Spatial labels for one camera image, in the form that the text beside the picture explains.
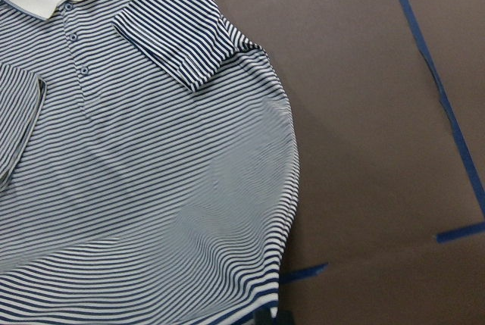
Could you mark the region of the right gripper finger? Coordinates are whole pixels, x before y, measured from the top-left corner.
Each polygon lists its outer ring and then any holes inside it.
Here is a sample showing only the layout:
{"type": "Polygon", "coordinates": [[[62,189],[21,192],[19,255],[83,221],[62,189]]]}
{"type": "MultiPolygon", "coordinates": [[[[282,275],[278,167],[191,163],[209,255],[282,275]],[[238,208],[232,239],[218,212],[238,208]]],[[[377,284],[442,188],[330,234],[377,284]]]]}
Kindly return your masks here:
{"type": "Polygon", "coordinates": [[[295,325],[291,311],[278,311],[276,317],[272,317],[269,308],[258,309],[253,313],[255,325],[295,325]]]}

